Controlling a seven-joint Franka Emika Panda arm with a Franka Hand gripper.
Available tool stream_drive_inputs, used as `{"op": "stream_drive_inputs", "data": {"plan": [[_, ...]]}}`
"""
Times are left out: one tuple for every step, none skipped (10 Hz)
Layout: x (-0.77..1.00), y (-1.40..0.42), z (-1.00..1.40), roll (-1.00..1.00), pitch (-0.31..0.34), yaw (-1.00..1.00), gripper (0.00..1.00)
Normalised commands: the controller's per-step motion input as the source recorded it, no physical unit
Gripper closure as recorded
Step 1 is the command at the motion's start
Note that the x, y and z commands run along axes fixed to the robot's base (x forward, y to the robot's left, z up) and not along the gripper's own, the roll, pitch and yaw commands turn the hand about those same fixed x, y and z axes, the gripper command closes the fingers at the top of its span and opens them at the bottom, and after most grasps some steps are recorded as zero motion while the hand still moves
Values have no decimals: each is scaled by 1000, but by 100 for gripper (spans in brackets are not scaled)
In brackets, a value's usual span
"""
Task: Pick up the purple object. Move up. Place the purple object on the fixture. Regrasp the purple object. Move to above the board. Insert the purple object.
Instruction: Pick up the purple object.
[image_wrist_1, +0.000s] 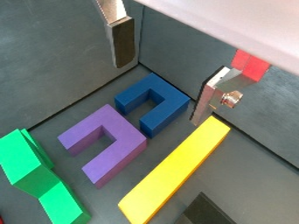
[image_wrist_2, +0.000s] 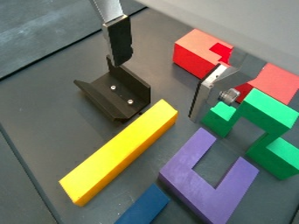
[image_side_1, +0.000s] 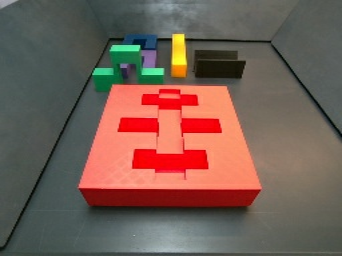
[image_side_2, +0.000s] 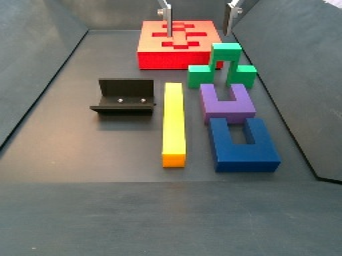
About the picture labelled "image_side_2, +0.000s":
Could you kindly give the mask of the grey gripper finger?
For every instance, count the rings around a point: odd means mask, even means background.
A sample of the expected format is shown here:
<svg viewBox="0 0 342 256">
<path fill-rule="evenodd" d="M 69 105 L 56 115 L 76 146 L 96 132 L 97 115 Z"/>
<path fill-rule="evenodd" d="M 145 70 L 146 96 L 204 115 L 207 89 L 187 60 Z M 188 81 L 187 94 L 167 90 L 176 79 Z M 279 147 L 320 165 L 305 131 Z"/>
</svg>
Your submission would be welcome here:
<svg viewBox="0 0 342 256">
<path fill-rule="evenodd" d="M 243 12 L 243 0 L 231 0 L 224 7 L 223 34 L 228 35 L 232 29 L 233 19 Z"/>
<path fill-rule="evenodd" d="M 157 9 L 157 15 L 167 22 L 167 36 L 172 36 L 172 6 L 167 0 L 157 0 L 160 8 Z"/>
</svg>

